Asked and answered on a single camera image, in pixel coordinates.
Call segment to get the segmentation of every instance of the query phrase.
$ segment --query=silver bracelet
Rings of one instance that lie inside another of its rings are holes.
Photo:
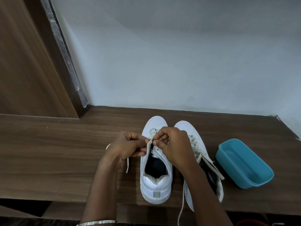
[[[78,224],[77,226],[89,226],[89,225],[95,225],[95,224],[116,224],[117,221],[115,220],[103,220],[103,221],[90,221]]]

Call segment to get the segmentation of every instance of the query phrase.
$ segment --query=white wall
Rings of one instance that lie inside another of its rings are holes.
[[[52,2],[93,105],[299,116],[301,0]]]

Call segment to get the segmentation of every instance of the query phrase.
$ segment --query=shoe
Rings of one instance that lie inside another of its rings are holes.
[[[166,121],[155,116],[150,118],[142,132],[151,140],[147,144],[146,155],[141,157],[140,189],[143,198],[151,204],[162,204],[171,194],[172,164],[162,150],[153,145],[154,135],[165,126]]]
[[[224,177],[219,172],[219,170],[213,165],[212,160],[208,156],[205,144],[202,141],[197,130],[187,121],[179,121],[175,124],[175,127],[187,132],[192,150],[194,152],[194,156],[198,164],[200,164],[201,168],[204,170],[211,188],[213,189],[217,198],[221,202],[224,198],[224,190],[221,183],[221,179],[224,180]],[[186,198],[186,202],[190,209],[194,211],[190,191],[188,189],[186,181],[184,181],[183,185],[183,203],[182,209],[178,217],[178,225],[184,207],[184,197]]]

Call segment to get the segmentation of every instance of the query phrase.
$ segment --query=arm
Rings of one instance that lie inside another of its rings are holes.
[[[99,161],[81,223],[116,220],[117,171],[120,162],[128,157],[144,156],[148,141],[139,134],[121,132],[108,147]]]
[[[179,169],[186,180],[197,224],[233,226],[195,159],[186,131],[163,127],[154,136],[153,144],[162,149],[167,159]]]

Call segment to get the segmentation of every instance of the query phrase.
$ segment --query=blue container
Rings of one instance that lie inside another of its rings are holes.
[[[219,145],[216,160],[242,189],[262,186],[273,177],[273,170],[247,145],[231,139]]]

